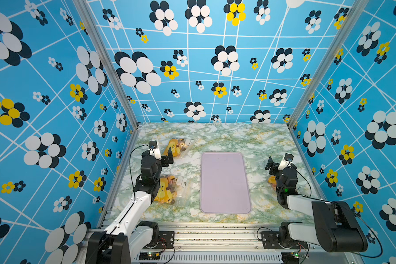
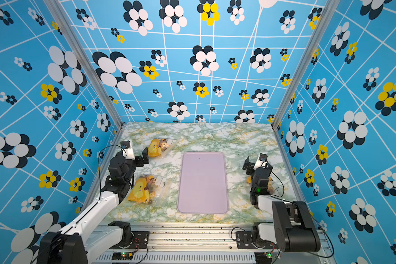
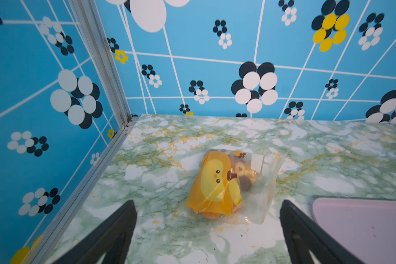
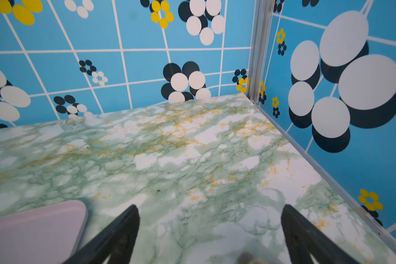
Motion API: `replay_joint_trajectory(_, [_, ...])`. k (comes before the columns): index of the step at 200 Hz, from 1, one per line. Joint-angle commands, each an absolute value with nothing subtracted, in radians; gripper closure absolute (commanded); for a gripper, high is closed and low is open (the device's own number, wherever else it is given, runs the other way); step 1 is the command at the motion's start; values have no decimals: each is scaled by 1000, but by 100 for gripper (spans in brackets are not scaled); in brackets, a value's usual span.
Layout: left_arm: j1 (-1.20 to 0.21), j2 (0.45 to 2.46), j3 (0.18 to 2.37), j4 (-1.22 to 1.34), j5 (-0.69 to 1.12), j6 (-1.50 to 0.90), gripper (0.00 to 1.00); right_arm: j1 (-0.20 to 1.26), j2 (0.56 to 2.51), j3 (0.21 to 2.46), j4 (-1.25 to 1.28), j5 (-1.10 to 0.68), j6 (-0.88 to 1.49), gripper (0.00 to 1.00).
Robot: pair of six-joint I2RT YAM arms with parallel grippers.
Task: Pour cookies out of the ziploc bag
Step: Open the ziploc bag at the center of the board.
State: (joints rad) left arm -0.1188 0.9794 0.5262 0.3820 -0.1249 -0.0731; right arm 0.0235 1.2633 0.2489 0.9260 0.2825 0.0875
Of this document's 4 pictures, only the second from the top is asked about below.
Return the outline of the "ziploc bag of cookies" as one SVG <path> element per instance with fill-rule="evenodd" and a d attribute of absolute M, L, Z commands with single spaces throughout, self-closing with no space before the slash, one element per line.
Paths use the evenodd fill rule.
<path fill-rule="evenodd" d="M 148 156 L 152 158 L 164 156 L 175 145 L 176 141 L 166 138 L 155 138 L 148 146 Z"/>

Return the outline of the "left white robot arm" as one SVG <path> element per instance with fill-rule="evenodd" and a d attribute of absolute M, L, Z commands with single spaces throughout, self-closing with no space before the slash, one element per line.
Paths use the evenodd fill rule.
<path fill-rule="evenodd" d="M 99 197 L 78 217 L 58 232 L 48 232 L 42 238 L 36 264 L 91 264 L 112 247 L 129 248 L 140 245 L 134 239 L 128 222 L 113 221 L 100 234 L 93 236 L 109 212 L 115 209 L 133 189 L 134 173 L 138 167 L 149 164 L 148 149 L 135 156 L 133 148 L 122 147 L 111 160 L 109 175 L 100 185 Z"/>

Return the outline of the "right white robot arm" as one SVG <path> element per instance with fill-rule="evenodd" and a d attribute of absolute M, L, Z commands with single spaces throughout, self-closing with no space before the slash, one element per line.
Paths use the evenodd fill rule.
<path fill-rule="evenodd" d="M 271 181 L 275 174 L 267 155 L 260 154 L 256 162 L 247 158 L 243 170 L 250 176 L 250 203 L 273 218 L 272 222 L 253 224 L 253 247 L 262 250 L 272 246 L 282 252 L 318 252 L 320 236 L 308 206 L 303 201 L 287 201 L 275 194 Z"/>

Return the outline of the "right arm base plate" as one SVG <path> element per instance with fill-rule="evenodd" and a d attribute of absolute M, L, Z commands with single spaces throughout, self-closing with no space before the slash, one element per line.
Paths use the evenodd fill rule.
<path fill-rule="evenodd" d="M 236 247 L 239 250 L 277 250 L 277 244 L 273 242 L 267 242 L 265 240 L 257 241 L 253 238 L 250 232 L 235 231 L 233 234 L 233 240 L 236 243 Z"/>

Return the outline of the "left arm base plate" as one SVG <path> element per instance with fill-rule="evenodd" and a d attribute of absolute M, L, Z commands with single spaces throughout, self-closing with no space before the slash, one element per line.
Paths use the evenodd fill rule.
<path fill-rule="evenodd" d="M 148 245 L 150 232 L 148 231 L 134 231 L 130 234 L 123 234 L 122 240 L 112 249 L 146 249 Z"/>

